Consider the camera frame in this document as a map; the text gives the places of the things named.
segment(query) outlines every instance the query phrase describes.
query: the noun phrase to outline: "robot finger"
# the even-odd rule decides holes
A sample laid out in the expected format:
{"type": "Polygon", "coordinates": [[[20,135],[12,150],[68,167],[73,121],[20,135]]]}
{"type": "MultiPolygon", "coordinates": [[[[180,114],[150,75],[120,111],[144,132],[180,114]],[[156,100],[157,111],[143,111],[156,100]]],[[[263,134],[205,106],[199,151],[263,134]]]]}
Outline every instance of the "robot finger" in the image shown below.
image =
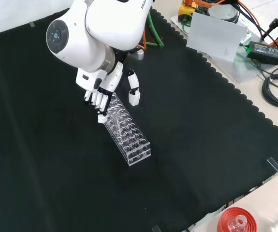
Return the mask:
{"type": "Polygon", "coordinates": [[[84,96],[84,101],[90,102],[91,94],[92,93],[90,91],[86,91],[85,96],[84,96]]]}
{"type": "Polygon", "coordinates": [[[104,112],[104,114],[106,114],[106,110],[108,109],[109,107],[109,103],[110,103],[110,100],[109,99],[109,96],[104,94],[103,97],[102,97],[102,101],[100,103],[100,111],[101,112],[104,112]]]}
{"type": "Polygon", "coordinates": [[[96,99],[96,109],[100,108],[102,96],[103,96],[103,93],[98,92],[97,99],[96,99]]]}
{"type": "Polygon", "coordinates": [[[97,100],[97,92],[96,93],[92,93],[91,104],[92,105],[96,105],[96,100],[97,100]]]}

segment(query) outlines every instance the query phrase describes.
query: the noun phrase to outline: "white table surface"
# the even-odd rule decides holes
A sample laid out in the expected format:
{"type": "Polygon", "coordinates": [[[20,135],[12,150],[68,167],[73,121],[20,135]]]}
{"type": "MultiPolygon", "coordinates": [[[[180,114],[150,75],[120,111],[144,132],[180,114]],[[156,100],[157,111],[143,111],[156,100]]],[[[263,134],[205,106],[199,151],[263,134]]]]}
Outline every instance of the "white table surface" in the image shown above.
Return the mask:
{"type": "MultiPolygon", "coordinates": [[[[249,211],[257,222],[258,232],[277,232],[275,226],[278,224],[278,176],[230,207],[241,207],[249,211]]],[[[195,228],[194,232],[216,232],[221,214],[222,212],[195,228]]]]}
{"type": "MultiPolygon", "coordinates": [[[[171,17],[177,15],[180,4],[181,0],[156,0],[152,4],[152,7],[156,9],[158,12],[160,12],[161,15],[164,16],[164,18],[171,23],[171,17]]],[[[180,29],[178,29],[178,27],[176,27],[173,23],[172,26],[175,27],[175,29],[178,30],[183,36],[185,36],[185,34],[180,29]]],[[[249,25],[249,28],[251,29],[251,31],[254,30],[251,23],[249,25]]],[[[265,117],[272,120],[273,124],[278,126],[278,108],[268,104],[263,99],[261,94],[263,81],[260,77],[257,76],[254,79],[242,84],[235,83],[234,80],[229,75],[227,75],[224,70],[221,70],[219,67],[213,64],[211,58],[207,56],[206,58],[208,59],[208,62],[212,64],[212,67],[216,68],[216,70],[219,73],[221,73],[223,77],[227,78],[229,83],[234,84],[235,88],[239,89],[242,94],[245,94],[247,96],[247,99],[251,100],[253,104],[259,108],[259,111],[265,114],[265,117]]],[[[278,97],[278,89],[274,87],[271,87],[271,89],[275,96],[278,97]]]]}

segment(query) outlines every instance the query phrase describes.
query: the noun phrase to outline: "green cable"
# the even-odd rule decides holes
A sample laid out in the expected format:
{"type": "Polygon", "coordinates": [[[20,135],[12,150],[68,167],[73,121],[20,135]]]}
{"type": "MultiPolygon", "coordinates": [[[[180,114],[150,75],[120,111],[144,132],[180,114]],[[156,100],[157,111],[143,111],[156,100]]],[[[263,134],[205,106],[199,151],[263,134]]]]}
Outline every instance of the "green cable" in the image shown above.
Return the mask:
{"type": "Polygon", "coordinates": [[[147,42],[146,44],[147,44],[147,45],[150,45],[150,46],[158,47],[158,43],[150,43],[150,42],[147,42]]]}
{"type": "Polygon", "coordinates": [[[154,33],[154,35],[156,37],[156,40],[159,43],[159,46],[163,47],[164,46],[163,42],[161,41],[161,39],[160,39],[160,37],[159,37],[155,27],[154,27],[154,24],[153,24],[153,21],[152,21],[152,17],[150,16],[150,12],[148,12],[148,21],[149,21],[149,24],[150,24],[150,28],[152,29],[152,31],[153,31],[153,33],[154,33]]]}

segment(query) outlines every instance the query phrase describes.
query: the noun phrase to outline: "white paper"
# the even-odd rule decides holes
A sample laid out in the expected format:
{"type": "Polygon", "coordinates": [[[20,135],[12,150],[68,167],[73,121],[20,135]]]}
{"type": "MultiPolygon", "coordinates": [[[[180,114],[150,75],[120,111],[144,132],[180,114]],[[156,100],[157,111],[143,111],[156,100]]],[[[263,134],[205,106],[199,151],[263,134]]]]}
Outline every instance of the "white paper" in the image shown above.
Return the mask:
{"type": "Polygon", "coordinates": [[[187,47],[233,62],[247,27],[193,13],[187,47]]]}

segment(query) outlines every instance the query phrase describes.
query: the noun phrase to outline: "scalloped edge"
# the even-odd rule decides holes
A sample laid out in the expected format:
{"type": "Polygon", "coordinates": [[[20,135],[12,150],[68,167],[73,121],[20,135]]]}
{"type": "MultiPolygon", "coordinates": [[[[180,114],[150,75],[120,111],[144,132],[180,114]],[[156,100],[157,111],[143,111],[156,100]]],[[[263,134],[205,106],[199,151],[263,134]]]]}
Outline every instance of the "scalloped edge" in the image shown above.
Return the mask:
{"type": "MultiPolygon", "coordinates": [[[[163,21],[163,23],[166,24],[171,30],[173,30],[174,32],[176,32],[176,34],[180,37],[181,41],[186,45],[187,40],[186,40],[185,37],[181,34],[181,30],[172,27],[172,24],[169,23],[169,22],[164,18],[164,16],[162,16],[161,13],[158,12],[156,9],[154,9],[154,8],[151,7],[151,11],[157,15],[158,20],[163,21]]],[[[245,94],[241,93],[241,90],[239,90],[238,88],[236,88],[234,84],[229,83],[229,80],[228,80],[226,77],[223,77],[221,73],[219,73],[214,67],[212,67],[212,63],[210,63],[210,62],[208,61],[208,59],[205,58],[205,57],[203,56],[202,53],[200,53],[200,52],[197,51],[197,55],[198,55],[198,59],[201,59],[204,63],[206,63],[206,64],[209,66],[209,68],[216,74],[216,76],[219,76],[219,78],[221,78],[221,80],[222,80],[223,82],[226,82],[226,84],[227,84],[227,86],[228,86],[229,88],[233,89],[235,93],[238,93],[238,94],[241,96],[241,98],[243,98],[244,100],[246,100],[246,102],[248,103],[248,105],[250,105],[250,107],[251,107],[254,111],[256,111],[257,113],[259,113],[259,116],[260,116],[260,117],[263,117],[263,119],[264,119],[264,121],[265,121],[266,123],[272,125],[272,127],[273,127],[273,128],[277,131],[277,133],[278,133],[278,126],[277,126],[277,125],[274,125],[274,124],[273,124],[273,121],[272,121],[271,119],[267,118],[267,117],[265,116],[264,112],[259,111],[259,108],[258,108],[256,105],[253,104],[252,100],[248,99],[247,96],[246,96],[245,94]]]]}

